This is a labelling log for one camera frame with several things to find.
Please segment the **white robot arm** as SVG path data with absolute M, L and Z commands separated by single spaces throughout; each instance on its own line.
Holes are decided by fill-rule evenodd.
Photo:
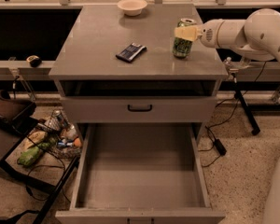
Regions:
M 229 49 L 250 60 L 280 63 L 280 13 L 270 8 L 259 9 L 246 20 L 178 27 L 175 36 L 191 42 L 199 39 L 208 48 Z

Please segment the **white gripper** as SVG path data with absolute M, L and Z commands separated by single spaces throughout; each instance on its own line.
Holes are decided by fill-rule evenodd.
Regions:
M 176 27 L 175 36 L 188 41 L 195 41 L 199 37 L 204 46 L 219 49 L 217 36 L 222 23 L 223 20 L 219 19 L 200 24 L 198 26 L 199 35 L 196 26 Z

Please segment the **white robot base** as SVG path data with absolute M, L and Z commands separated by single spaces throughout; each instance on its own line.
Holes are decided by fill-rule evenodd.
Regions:
M 280 158 L 273 172 L 262 224 L 280 224 Z

